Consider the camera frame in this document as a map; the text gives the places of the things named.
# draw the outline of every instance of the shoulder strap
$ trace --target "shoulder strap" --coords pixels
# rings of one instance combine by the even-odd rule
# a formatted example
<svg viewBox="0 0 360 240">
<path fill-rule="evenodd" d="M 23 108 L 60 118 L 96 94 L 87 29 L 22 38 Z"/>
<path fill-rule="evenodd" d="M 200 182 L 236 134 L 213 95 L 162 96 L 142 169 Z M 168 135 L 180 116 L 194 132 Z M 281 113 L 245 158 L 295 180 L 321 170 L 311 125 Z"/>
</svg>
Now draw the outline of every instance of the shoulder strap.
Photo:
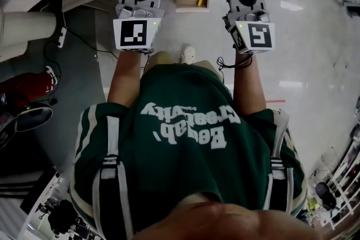
<svg viewBox="0 0 360 240">
<path fill-rule="evenodd" d="M 133 226 L 125 166 L 118 150 L 119 119 L 107 116 L 107 156 L 93 182 L 93 214 L 99 234 L 106 240 L 131 240 Z"/>
<path fill-rule="evenodd" d="M 284 135 L 289 123 L 289 115 L 280 110 L 280 122 L 277 123 L 274 147 L 271 154 L 271 174 L 268 175 L 268 189 L 264 210 L 281 210 L 291 213 L 294 194 L 293 168 L 285 169 L 280 154 Z"/>
</svg>

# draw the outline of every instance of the shirt sleeve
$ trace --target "shirt sleeve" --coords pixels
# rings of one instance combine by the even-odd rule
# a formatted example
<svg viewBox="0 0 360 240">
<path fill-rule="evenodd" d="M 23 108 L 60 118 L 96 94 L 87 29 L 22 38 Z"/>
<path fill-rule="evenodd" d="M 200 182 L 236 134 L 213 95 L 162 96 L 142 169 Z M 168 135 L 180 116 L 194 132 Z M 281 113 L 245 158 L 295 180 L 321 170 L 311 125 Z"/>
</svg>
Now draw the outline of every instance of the shirt sleeve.
<svg viewBox="0 0 360 240">
<path fill-rule="evenodd" d="M 275 143 L 275 132 L 280 123 L 280 114 L 276 110 L 265 109 L 263 111 L 244 117 L 245 121 L 252 126 L 263 137 L 270 151 Z M 289 127 L 286 129 L 281 152 L 281 160 L 286 168 L 294 168 L 294 196 L 292 201 L 291 214 L 297 215 L 303 208 L 307 197 L 307 180 L 304 175 L 304 168 L 299 155 L 293 144 L 293 138 Z"/>
<path fill-rule="evenodd" d="M 92 184 L 107 155 L 107 117 L 118 118 L 121 128 L 128 111 L 117 103 L 102 103 L 87 108 L 80 116 L 70 195 L 77 212 L 93 227 Z"/>
</svg>

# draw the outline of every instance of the white sneaker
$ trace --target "white sneaker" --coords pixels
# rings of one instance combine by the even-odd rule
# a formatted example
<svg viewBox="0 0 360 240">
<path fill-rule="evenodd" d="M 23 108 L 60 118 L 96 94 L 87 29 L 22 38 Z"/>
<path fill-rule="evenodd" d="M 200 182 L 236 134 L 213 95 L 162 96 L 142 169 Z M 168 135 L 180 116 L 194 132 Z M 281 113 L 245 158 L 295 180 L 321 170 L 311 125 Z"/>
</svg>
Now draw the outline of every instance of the white sneaker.
<svg viewBox="0 0 360 240">
<path fill-rule="evenodd" d="M 46 71 L 46 73 L 49 73 L 50 76 L 51 76 L 51 84 L 56 85 L 57 84 L 57 78 L 56 78 L 55 73 L 52 70 L 52 68 L 50 66 L 46 65 L 45 66 L 45 71 Z"/>
<path fill-rule="evenodd" d="M 181 63 L 183 64 L 193 64 L 195 62 L 195 48 L 193 46 L 185 47 L 181 55 Z"/>
</svg>

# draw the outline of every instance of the power strip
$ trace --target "power strip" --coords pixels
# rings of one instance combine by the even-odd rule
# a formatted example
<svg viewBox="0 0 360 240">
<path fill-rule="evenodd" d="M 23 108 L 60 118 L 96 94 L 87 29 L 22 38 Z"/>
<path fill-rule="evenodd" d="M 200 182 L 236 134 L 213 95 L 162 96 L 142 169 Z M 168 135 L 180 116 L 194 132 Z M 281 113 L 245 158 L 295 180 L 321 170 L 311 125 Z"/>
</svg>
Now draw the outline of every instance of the power strip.
<svg viewBox="0 0 360 240">
<path fill-rule="evenodd" d="M 63 27 L 63 28 L 61 29 L 60 37 L 59 37 L 59 39 L 58 39 L 58 45 L 57 45 L 57 46 L 58 46 L 59 48 L 62 48 L 62 46 L 64 45 L 66 32 L 67 32 L 66 28 Z"/>
</svg>

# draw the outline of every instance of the foot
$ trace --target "foot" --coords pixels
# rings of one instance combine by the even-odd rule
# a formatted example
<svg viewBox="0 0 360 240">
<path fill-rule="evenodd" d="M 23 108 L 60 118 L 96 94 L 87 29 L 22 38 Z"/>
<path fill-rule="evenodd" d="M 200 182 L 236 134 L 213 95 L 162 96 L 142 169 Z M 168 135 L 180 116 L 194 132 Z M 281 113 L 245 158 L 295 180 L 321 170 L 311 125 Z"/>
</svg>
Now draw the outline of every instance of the foot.
<svg viewBox="0 0 360 240">
<path fill-rule="evenodd" d="M 181 63 L 193 64 L 195 62 L 195 48 L 193 46 L 185 47 L 181 55 Z"/>
<path fill-rule="evenodd" d="M 45 71 L 46 71 L 46 73 L 49 73 L 50 76 L 51 76 L 51 84 L 56 85 L 57 84 L 57 78 L 56 78 L 55 73 L 52 70 L 52 68 L 50 66 L 46 65 L 45 66 Z"/>
</svg>

